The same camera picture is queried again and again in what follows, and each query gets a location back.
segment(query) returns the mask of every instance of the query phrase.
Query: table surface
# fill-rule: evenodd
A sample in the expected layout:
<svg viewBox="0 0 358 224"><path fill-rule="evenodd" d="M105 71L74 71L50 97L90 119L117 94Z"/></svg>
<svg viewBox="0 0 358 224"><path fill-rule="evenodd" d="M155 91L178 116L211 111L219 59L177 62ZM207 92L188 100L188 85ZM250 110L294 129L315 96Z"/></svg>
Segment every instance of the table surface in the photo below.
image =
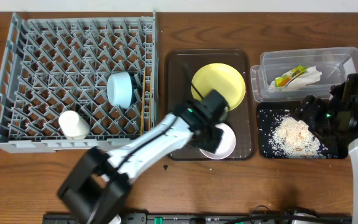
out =
<svg viewBox="0 0 358 224"><path fill-rule="evenodd" d="M122 17L145 13L19 13L24 19ZM0 66L11 13L0 12ZM158 13L160 61L173 49L242 49L250 65L275 50L358 48L358 14ZM165 83L160 63L160 81ZM165 87L160 102L165 102ZM84 151L8 154L0 150L0 223L41 223L66 212L56 192ZM134 184L126 206L150 213L249 213L257 205L352 213L352 169L344 160L175 162L163 158Z"/></svg>

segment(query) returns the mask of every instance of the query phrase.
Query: yellow plate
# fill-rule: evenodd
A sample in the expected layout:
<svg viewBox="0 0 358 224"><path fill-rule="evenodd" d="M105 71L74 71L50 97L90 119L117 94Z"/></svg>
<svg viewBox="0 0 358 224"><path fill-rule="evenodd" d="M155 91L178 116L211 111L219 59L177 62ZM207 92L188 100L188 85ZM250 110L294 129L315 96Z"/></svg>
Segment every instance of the yellow plate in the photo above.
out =
<svg viewBox="0 0 358 224"><path fill-rule="evenodd" d="M203 97L212 90L218 91L229 103L230 110L240 105L246 95L246 83L241 74L223 63L205 65L196 72L191 82ZM194 99L201 100L193 87L191 94Z"/></svg>

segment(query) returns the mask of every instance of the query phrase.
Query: white napkin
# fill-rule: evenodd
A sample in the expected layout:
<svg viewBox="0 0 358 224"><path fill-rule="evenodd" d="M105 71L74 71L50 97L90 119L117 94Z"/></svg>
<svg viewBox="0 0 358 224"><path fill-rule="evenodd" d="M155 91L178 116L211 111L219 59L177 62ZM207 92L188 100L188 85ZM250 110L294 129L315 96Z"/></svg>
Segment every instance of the white napkin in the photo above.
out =
<svg viewBox="0 0 358 224"><path fill-rule="evenodd" d="M303 87L308 84L318 82L320 81L320 76L322 74L322 72L317 71L316 66L310 67L306 69L304 74L292 80L287 87ZM276 88L276 86L274 85L274 80L271 82L269 88Z"/></svg>

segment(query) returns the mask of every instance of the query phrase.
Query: dish rack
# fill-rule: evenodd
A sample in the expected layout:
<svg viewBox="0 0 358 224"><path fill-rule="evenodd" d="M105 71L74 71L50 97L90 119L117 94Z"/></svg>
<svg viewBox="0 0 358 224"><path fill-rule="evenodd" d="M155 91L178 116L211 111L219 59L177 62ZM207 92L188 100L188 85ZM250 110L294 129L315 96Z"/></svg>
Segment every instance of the dish rack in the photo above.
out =
<svg viewBox="0 0 358 224"><path fill-rule="evenodd" d="M110 150L158 121L158 30L152 17L23 20L16 13L0 71L0 148L7 152ZM107 80L127 71L135 103L109 104ZM68 140L58 125L79 113L89 135Z"/></svg>

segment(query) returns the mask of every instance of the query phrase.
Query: pile of rice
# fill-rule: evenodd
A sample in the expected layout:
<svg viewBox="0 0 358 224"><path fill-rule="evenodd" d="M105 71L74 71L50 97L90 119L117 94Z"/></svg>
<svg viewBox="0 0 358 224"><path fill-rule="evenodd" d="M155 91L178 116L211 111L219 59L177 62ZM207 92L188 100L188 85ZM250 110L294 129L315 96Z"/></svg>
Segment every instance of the pile of rice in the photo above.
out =
<svg viewBox="0 0 358 224"><path fill-rule="evenodd" d="M275 150L276 156L288 158L321 158L320 142L308 130L308 125L303 121L296 121L289 115L277 118L280 125L273 131L269 144Z"/></svg>

